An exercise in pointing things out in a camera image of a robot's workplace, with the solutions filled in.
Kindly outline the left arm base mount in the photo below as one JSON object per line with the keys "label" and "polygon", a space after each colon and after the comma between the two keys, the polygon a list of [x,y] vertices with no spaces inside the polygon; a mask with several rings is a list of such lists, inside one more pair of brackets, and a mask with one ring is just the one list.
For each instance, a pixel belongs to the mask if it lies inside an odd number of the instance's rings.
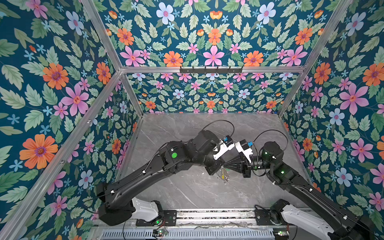
{"label": "left arm base mount", "polygon": [[176,225],[178,212],[176,210],[163,210],[160,214],[150,222],[145,220],[137,220],[136,227],[174,227]]}

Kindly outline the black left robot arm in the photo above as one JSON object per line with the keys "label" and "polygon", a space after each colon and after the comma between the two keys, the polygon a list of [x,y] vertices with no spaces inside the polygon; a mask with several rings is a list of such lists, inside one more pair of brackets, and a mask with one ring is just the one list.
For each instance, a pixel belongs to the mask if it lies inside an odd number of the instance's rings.
{"label": "black left robot arm", "polygon": [[165,215],[161,203],[157,200],[142,201],[137,195],[157,182],[193,166],[204,167],[212,176],[224,164],[222,155],[233,146],[230,136],[219,139],[208,130],[201,130],[195,138],[186,142],[165,143],[138,170],[112,184],[97,186],[97,197],[102,202],[97,210],[99,219],[109,226],[122,224],[129,219],[157,226]]}

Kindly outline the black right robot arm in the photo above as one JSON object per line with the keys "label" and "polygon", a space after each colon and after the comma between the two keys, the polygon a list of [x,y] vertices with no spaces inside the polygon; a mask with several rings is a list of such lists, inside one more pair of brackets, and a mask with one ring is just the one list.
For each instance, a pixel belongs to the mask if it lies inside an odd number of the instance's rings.
{"label": "black right robot arm", "polygon": [[252,143],[243,140],[220,146],[221,150],[235,148],[239,155],[224,167],[249,178],[256,169],[265,170],[273,183],[300,199],[315,216],[302,212],[288,201],[279,199],[267,211],[267,219],[274,225],[292,224],[322,240],[373,240],[374,223],[365,216],[357,216],[330,200],[311,186],[295,169],[283,162],[284,151],[276,142],[267,142],[254,154]]}

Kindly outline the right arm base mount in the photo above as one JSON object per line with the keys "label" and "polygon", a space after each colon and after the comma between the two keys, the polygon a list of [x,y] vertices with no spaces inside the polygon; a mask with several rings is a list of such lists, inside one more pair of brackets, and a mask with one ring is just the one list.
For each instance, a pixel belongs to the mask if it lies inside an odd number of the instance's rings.
{"label": "right arm base mount", "polygon": [[293,225],[283,217],[283,208],[290,203],[279,199],[270,208],[254,205],[255,220],[258,226],[284,226]]}

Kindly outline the silver metal keyring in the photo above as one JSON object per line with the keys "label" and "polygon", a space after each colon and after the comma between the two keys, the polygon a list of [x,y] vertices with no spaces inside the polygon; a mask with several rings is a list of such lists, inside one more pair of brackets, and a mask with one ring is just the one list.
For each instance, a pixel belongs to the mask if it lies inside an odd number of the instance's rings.
{"label": "silver metal keyring", "polygon": [[227,184],[230,180],[230,174],[226,168],[221,167],[218,171],[218,178]]}

